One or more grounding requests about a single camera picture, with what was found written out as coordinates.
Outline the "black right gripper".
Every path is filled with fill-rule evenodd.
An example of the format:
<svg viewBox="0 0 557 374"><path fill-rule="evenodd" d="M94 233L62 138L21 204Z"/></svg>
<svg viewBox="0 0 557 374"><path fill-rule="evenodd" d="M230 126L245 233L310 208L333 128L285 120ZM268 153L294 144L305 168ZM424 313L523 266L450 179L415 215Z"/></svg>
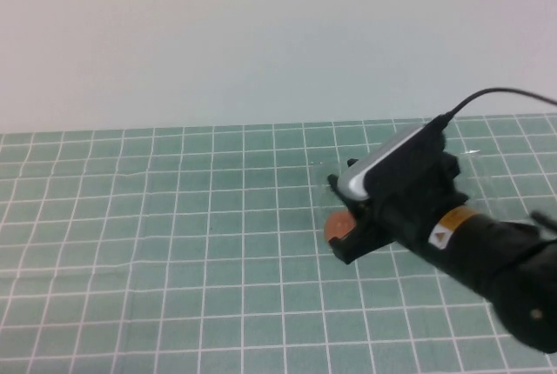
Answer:
<svg viewBox="0 0 557 374"><path fill-rule="evenodd" d="M350 264L365 254L398 242L410 250L425 243L439 220L466 204L457 188L458 158L445 152L439 129L405 129L368 157L349 158L327 182L338 196L353 196L356 225L328 244Z"/></svg>

